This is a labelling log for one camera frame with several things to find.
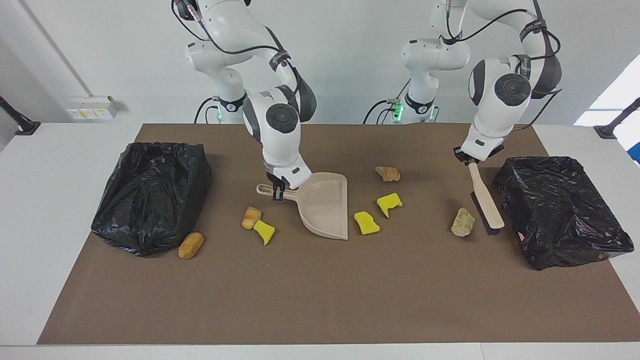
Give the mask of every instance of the white table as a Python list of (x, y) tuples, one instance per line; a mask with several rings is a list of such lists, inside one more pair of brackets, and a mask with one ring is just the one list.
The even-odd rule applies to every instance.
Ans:
[[(43, 124), (0, 152), (0, 359), (633, 359), (640, 343), (309, 346), (35, 346), (89, 232), (106, 179), (139, 124)], [(550, 155), (578, 159), (640, 241), (640, 168), (591, 128), (536, 126)], [(640, 254), (612, 259), (640, 307)]]

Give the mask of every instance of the power strip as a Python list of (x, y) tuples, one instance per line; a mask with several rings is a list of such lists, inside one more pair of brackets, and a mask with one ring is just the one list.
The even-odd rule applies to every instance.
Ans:
[(70, 97), (67, 113), (73, 120), (114, 120), (118, 107), (111, 96)]

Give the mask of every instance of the black garbage bag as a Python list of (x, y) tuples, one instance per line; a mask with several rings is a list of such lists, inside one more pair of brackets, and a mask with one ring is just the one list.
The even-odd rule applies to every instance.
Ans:
[(91, 230), (136, 256), (173, 249), (193, 230), (210, 183), (202, 145), (129, 144), (107, 182)]
[(584, 265), (634, 250), (575, 159), (510, 158), (493, 183), (522, 254), (537, 270)]

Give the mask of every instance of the black cable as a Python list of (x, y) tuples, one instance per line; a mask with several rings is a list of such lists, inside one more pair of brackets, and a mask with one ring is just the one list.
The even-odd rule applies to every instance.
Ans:
[(296, 89), (293, 90), (293, 96), (296, 97), (296, 94), (298, 93), (298, 91), (300, 91), (300, 83), (301, 83), (300, 73), (295, 67), (293, 67), (293, 65), (291, 65), (291, 62), (289, 62), (289, 60), (287, 60), (287, 64), (293, 71), (293, 74), (296, 76)]
[(175, 12), (175, 8), (173, 7), (173, 0), (171, 1), (171, 12), (173, 13), (173, 16), (175, 16), (175, 18), (178, 19), (178, 22), (180, 23), (180, 25), (182, 25), (183, 28), (187, 29), (187, 31), (190, 32), (194, 37), (196, 37), (200, 41), (208, 41), (207, 39), (201, 38), (198, 35), (196, 35), (191, 29), (189, 29), (185, 25), (184, 21), (182, 21), (182, 19), (178, 16), (178, 13)]
[(367, 116), (364, 117), (364, 121), (362, 122), (362, 125), (366, 125), (367, 119), (369, 118), (369, 115), (371, 115), (373, 110), (375, 108), (377, 108), (378, 106), (384, 104), (385, 102), (387, 102), (387, 101), (386, 100), (380, 100), (380, 101), (376, 102), (376, 104), (374, 106), (371, 106), (371, 109), (369, 109), (369, 112), (367, 113)]
[(202, 111), (202, 108), (204, 108), (204, 106), (207, 104), (207, 102), (209, 101), (213, 101), (212, 98), (208, 97), (205, 101), (202, 102), (202, 104), (200, 104), (200, 107), (198, 108), (198, 111), (196, 111), (196, 116), (195, 118), (193, 118), (193, 123), (197, 124), (198, 123), (198, 117), (200, 116), (200, 112)]
[(546, 28), (543, 28), (542, 31), (545, 34), (547, 34), (548, 36), (550, 36), (551, 38), (553, 38), (554, 41), (556, 42), (556, 44), (558, 45), (558, 47), (553, 53), (551, 53), (549, 55), (536, 56), (535, 58), (531, 58), (531, 61), (552, 58), (552, 57), (554, 57), (555, 55), (557, 55), (560, 52), (560, 48), (562, 47), (562, 45), (560, 44), (560, 39), (558, 39), (558, 37), (555, 36), (555, 34), (553, 34), (551, 31), (547, 30)]
[[(183, 22), (182, 19), (180, 19), (180, 17), (175, 13), (175, 9), (173, 8), (173, 1), (171, 2), (171, 11), (173, 12), (174, 16), (176, 16), (176, 18), (178, 18), (178, 21), (180, 21), (180, 23), (182, 24), (182, 26), (184, 26), (185, 29), (187, 29), (193, 36), (197, 37), (198, 39), (200, 39), (201, 41), (207, 41), (206, 39), (200, 38), (198, 35), (194, 34), (193, 31), (191, 31)], [(211, 36), (211, 34), (209, 33), (209, 31), (207, 30), (207, 27), (204, 25), (204, 23), (202, 21), (198, 21), (198, 24), (200, 25), (200, 27), (204, 30), (205, 34), (207, 34), (207, 38), (209, 38), (208, 41), (210, 41), (213, 46), (215, 46), (218, 50), (220, 50), (221, 52), (225, 53), (225, 54), (229, 54), (229, 55), (238, 55), (238, 54), (244, 54), (244, 53), (248, 53), (249, 51), (253, 51), (253, 50), (258, 50), (258, 49), (271, 49), (271, 50), (275, 50), (277, 52), (280, 52), (280, 50), (277, 47), (273, 47), (270, 45), (258, 45), (258, 46), (252, 46), (252, 47), (248, 47), (246, 49), (242, 49), (242, 50), (238, 50), (238, 51), (228, 51), (223, 49), (222, 47), (220, 47), (220, 45), (218, 45), (218, 43), (216, 43), (213, 40), (213, 37)]]
[(511, 11), (508, 11), (506, 13), (503, 13), (502, 15), (498, 16), (497, 18), (491, 20), (487, 25), (483, 26), (482, 28), (480, 28), (480, 30), (476, 31), (475, 33), (471, 34), (470, 36), (466, 37), (466, 38), (461, 38), (461, 39), (456, 39), (455, 36), (453, 36), (453, 34), (451, 34), (451, 25), (449, 24), (449, 14), (447, 14), (447, 31), (449, 32), (449, 36), (451, 37), (450, 39), (446, 39), (448, 41), (453, 41), (454, 43), (456, 42), (463, 42), (463, 41), (467, 41), (470, 38), (480, 34), (481, 32), (483, 32), (486, 28), (488, 28), (489, 26), (495, 24), (498, 20), (502, 19), (503, 17), (507, 16), (507, 15), (511, 15), (512, 13), (528, 13), (528, 10), (525, 9), (514, 9)]
[(277, 53), (280, 52), (280, 49), (278, 49), (277, 47), (271, 46), (271, 45), (258, 45), (258, 46), (251, 46), (251, 47), (247, 47), (246, 49), (242, 49), (242, 50), (238, 50), (238, 51), (229, 51), (229, 50), (224, 50), (223, 48), (220, 47), (220, 45), (218, 45), (218, 43), (216, 43), (213, 40), (213, 37), (211, 36), (211, 34), (209, 33), (209, 30), (207, 30), (207, 27), (204, 26), (204, 23), (202, 21), (198, 21), (198, 23), (200, 24), (200, 27), (204, 30), (204, 33), (207, 34), (207, 37), (209, 38), (209, 41), (211, 41), (211, 43), (213, 44), (213, 46), (216, 47), (216, 49), (220, 50), (221, 52), (225, 53), (225, 54), (229, 54), (229, 55), (238, 55), (238, 54), (244, 54), (244, 53), (248, 53), (250, 51), (253, 50), (258, 50), (258, 49), (270, 49), (270, 50), (274, 50)]
[(380, 117), (382, 117), (382, 114), (384, 114), (385, 112), (387, 113), (387, 115), (393, 110), (389, 110), (389, 109), (383, 109), (380, 114), (378, 115), (378, 119), (376, 120), (376, 125), (380, 124)]
[[(398, 96), (396, 96), (396, 99), (400, 99), (400, 95), (402, 95), (402, 93), (404, 92), (404, 90), (406, 89), (407, 86), (409, 86), (409, 83), (411, 82), (411, 79), (406, 81), (406, 84), (404, 84), (404, 86), (402, 87), (402, 90), (400, 90), (400, 92), (398, 93)], [(387, 109), (389, 112), (391, 112), (391, 110), (394, 109), (394, 105), (391, 104), (391, 106), (389, 106), (389, 109)], [(382, 125), (384, 125), (385, 121), (387, 121), (387, 115), (389, 115), (389, 112), (385, 114), (385, 118), (382, 119)]]
[(435, 106), (432, 111), (434, 110), (438, 110), (438, 113), (436, 114), (436, 117), (433, 118), (433, 122), (438, 122), (438, 117), (440, 116), (440, 107)]
[(204, 110), (204, 122), (206, 122), (207, 124), (209, 123), (209, 110), (211, 109), (218, 109), (218, 106), (210, 106)]
[(560, 91), (554, 93), (553, 95), (551, 95), (551, 97), (549, 98), (549, 100), (547, 100), (547, 103), (542, 107), (542, 109), (540, 110), (540, 112), (536, 115), (536, 117), (533, 118), (533, 121), (531, 121), (530, 123), (528, 123), (528, 125), (525, 125), (523, 127), (519, 127), (517, 129), (514, 129), (513, 131), (521, 131), (521, 130), (525, 130), (525, 129), (529, 129), (533, 124), (536, 123), (536, 121), (538, 121), (538, 118), (540, 117), (540, 115), (542, 115), (543, 112), (545, 112), (545, 109), (547, 109), (547, 106), (549, 106), (549, 104), (551, 103), (551, 101), (553, 101), (553, 99), (560, 94)]

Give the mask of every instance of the green indicator light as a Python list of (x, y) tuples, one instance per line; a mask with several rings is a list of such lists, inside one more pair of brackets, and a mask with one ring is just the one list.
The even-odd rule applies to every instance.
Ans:
[(404, 111), (404, 106), (402, 104), (396, 104), (396, 113), (394, 114), (394, 121), (400, 122), (402, 120), (402, 112)]

